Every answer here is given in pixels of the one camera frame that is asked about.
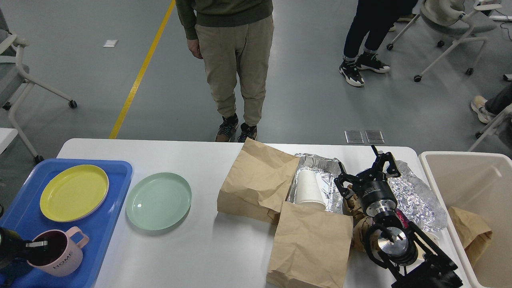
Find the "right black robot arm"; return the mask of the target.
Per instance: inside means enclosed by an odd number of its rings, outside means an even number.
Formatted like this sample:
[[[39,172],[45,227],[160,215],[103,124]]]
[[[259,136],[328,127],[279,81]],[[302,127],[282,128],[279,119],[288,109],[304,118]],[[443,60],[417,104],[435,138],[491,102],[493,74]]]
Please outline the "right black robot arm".
[[[370,168],[351,175],[338,162],[340,174],[334,179],[340,195],[347,201],[355,199],[372,221],[362,236],[364,251],[375,264],[391,272],[393,288],[461,287],[457,264],[399,210],[388,182],[402,175],[394,156],[375,146],[372,150],[376,159]]]

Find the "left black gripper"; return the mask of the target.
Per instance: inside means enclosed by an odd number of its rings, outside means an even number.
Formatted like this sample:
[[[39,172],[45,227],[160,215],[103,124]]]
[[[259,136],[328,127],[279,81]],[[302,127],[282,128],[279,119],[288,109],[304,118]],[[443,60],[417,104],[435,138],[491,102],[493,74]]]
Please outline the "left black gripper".
[[[13,261],[27,261],[27,253],[40,253],[49,249],[48,240],[28,241],[18,233],[0,228],[0,268],[6,268]]]

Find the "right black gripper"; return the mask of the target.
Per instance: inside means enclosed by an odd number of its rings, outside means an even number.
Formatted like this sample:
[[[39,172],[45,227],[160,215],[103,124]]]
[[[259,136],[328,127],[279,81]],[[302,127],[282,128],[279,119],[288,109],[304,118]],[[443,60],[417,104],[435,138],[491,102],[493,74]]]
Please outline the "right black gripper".
[[[391,152],[379,152],[375,145],[370,146],[376,159],[370,170],[357,175],[348,174],[344,165],[338,162],[340,174],[334,179],[341,197],[349,200],[357,195],[363,213],[369,217],[397,217],[397,199],[390,188],[387,178],[399,178],[400,173]]]

